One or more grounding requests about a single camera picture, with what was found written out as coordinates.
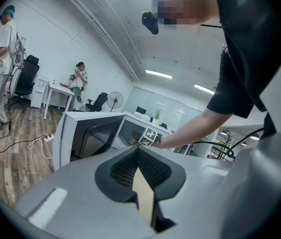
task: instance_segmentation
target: black office chair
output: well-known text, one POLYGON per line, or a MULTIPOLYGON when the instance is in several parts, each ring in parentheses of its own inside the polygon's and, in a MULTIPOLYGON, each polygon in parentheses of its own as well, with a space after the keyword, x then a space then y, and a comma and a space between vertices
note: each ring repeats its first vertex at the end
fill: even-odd
POLYGON ((93 105, 91 105, 92 100, 90 99, 89 99, 90 103, 85 105, 88 109, 90 109, 91 112, 100 112, 102 105, 108 100, 107 96, 108 94, 103 92, 98 96, 98 98, 96 99, 93 105))
POLYGON ((38 65, 39 59, 29 55, 23 62, 23 68, 20 72, 20 76, 18 78, 15 94, 17 95, 17 100, 10 105, 13 106, 15 104, 20 104, 22 107, 22 112, 25 112, 25 108, 22 106, 21 102, 26 100, 25 96, 32 93, 34 82, 33 79, 40 69, 38 65))

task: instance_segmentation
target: person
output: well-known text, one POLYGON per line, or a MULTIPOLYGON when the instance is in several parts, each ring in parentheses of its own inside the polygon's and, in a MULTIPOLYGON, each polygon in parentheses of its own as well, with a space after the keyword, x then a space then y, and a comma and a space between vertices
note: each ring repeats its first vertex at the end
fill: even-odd
POLYGON ((14 22, 15 8, 9 5, 0 14, 1 24, 4 26, 0 37, 0 122, 7 123, 7 117, 4 111, 4 86, 8 78, 9 72, 12 69, 11 54, 15 52, 16 44, 16 26, 14 22))
POLYGON ((73 111, 75 99, 77 98, 80 90, 87 83, 87 71, 85 70, 85 65, 83 62, 80 62, 76 65, 78 68, 75 70, 75 74, 70 76, 70 90, 74 93, 72 100, 69 105, 69 112, 73 111))
MULTIPOLYGON (((153 0, 158 22, 200 25, 219 19, 226 45, 217 88, 206 109, 153 146, 173 148, 195 142, 232 115, 247 118, 281 64, 281 21, 268 0, 153 0)), ((267 114, 263 137, 276 132, 267 114)))

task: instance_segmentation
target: monitor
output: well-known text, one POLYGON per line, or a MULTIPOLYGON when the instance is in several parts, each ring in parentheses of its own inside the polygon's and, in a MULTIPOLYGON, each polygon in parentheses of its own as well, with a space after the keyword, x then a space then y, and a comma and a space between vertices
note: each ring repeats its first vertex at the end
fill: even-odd
POLYGON ((137 107, 137 110, 136 110, 136 112, 138 112, 138 113, 140 113, 140 114, 145 114, 146 113, 146 111, 147 110, 145 110, 145 109, 142 109, 141 107, 137 107))

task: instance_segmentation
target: camera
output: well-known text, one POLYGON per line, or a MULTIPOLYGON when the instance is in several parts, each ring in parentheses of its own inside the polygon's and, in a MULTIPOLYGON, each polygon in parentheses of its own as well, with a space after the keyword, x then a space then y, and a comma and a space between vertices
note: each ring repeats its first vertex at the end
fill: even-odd
POLYGON ((142 13, 141 22, 152 34, 159 33, 158 19, 152 14, 151 11, 145 11, 142 13))
POLYGON ((75 80, 75 78, 76 78, 76 77, 75 77, 75 74, 72 74, 72 75, 70 76, 69 80, 70 80, 70 81, 73 81, 73 80, 75 80))

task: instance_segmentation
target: fluorescent light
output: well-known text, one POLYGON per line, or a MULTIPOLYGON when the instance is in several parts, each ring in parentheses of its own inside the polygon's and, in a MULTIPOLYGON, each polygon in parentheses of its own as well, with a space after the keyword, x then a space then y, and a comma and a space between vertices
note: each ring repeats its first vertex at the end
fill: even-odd
POLYGON ((188 106, 188 107, 190 107, 190 108, 193 108, 193 109, 195 109, 195 110, 198 110, 196 107, 193 107, 193 106, 190 106, 190 105, 187 105, 187 104, 185 104, 186 106, 188 106))
POLYGON ((258 137, 256 137, 256 136, 251 136, 250 139, 253 139, 253 140, 256 140, 256 141, 260 140, 260 139, 259 139, 258 137))
POLYGON ((259 135, 257 133, 252 135, 250 138, 253 139, 253 140, 256 140, 256 141, 260 140, 259 135))
POLYGON ((200 85, 198 85, 198 84, 195 84, 194 87, 197 88, 197 89, 206 91, 206 92, 208 92, 208 93, 210 93, 210 94, 214 94, 214 91, 212 91, 212 90, 210 90, 210 89, 206 89, 205 87, 202 87, 202 86, 200 86, 200 85))
POLYGON ((179 113, 181 113, 181 114, 185 114, 185 113, 183 113, 183 112, 180 112, 179 110, 176 110, 176 109, 175 109, 175 111, 177 111, 177 112, 179 112, 179 113))
POLYGON ((158 76, 162 76, 162 77, 166 77, 166 78, 172 79, 172 76, 168 75, 168 74, 157 73, 157 72, 149 71, 149 70, 146 70, 146 73, 147 74, 154 74, 154 75, 158 75, 158 76))

